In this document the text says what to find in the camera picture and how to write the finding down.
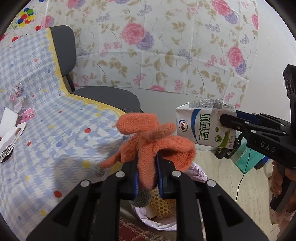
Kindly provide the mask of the person right hand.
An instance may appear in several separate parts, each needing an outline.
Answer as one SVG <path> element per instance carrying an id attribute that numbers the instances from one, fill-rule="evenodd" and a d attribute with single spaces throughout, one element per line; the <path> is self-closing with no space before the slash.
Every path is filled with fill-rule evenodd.
<path id="1" fill-rule="evenodd" d="M 295 170 L 285 168 L 285 175 L 292 181 L 295 181 Z M 275 197 L 282 193 L 283 174 L 280 173 L 279 164 L 273 161 L 273 172 L 271 177 L 271 192 Z"/>

